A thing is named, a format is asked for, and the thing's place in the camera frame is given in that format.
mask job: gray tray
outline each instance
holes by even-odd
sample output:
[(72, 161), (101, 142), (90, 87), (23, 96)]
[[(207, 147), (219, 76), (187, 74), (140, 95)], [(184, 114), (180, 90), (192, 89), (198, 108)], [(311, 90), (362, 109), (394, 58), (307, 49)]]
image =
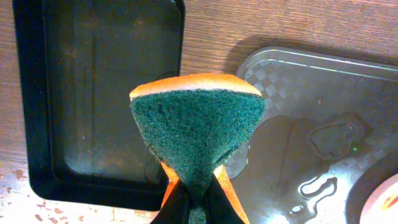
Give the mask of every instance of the gray tray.
[(269, 47), (236, 76), (267, 100), (227, 165), (251, 223), (358, 223), (372, 190), (398, 173), (398, 68)]

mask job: sponge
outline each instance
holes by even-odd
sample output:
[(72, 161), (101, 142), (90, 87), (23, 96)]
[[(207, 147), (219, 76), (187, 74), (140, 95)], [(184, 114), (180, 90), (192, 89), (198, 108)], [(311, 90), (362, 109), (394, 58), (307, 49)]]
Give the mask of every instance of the sponge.
[(263, 97), (235, 76), (215, 74), (145, 84), (130, 97), (148, 150), (175, 171), (190, 192), (192, 218), (204, 222), (201, 199), (213, 171), (250, 139)]

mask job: black tray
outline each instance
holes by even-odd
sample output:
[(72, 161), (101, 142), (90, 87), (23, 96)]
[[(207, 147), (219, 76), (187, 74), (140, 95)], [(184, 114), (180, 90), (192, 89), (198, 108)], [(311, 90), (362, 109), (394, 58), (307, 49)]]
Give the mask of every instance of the black tray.
[(14, 0), (29, 180), (42, 198), (158, 210), (168, 184), (129, 109), (179, 75), (183, 0)]

